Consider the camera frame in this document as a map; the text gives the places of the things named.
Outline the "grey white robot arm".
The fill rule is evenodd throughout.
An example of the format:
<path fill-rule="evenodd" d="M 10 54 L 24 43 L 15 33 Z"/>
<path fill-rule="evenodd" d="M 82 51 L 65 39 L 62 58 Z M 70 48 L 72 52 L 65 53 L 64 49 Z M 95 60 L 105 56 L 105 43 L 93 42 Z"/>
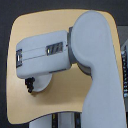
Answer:
<path fill-rule="evenodd" d="M 83 103 L 83 128 L 127 128 L 114 41 L 103 14 L 87 11 L 69 31 L 28 37 L 16 45 L 16 74 L 29 92 L 46 88 L 54 73 L 74 63 L 92 77 Z"/>

